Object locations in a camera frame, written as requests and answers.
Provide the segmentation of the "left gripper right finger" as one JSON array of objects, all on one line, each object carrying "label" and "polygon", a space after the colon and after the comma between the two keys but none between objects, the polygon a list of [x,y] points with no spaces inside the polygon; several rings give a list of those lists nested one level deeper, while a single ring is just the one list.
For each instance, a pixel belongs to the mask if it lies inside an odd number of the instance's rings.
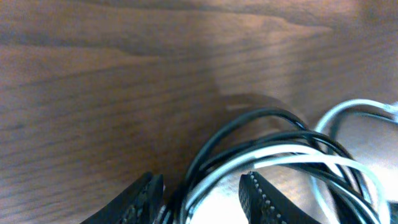
[{"label": "left gripper right finger", "polygon": [[319,224],[258,172],[240,176],[239,201],[249,224]]}]

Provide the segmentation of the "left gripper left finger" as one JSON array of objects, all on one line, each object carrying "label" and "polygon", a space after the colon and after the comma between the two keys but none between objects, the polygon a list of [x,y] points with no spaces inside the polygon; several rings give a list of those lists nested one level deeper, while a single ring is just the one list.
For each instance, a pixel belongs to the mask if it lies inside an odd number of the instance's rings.
[{"label": "left gripper left finger", "polygon": [[81,224],[153,224],[163,192],[163,175],[146,172]]}]

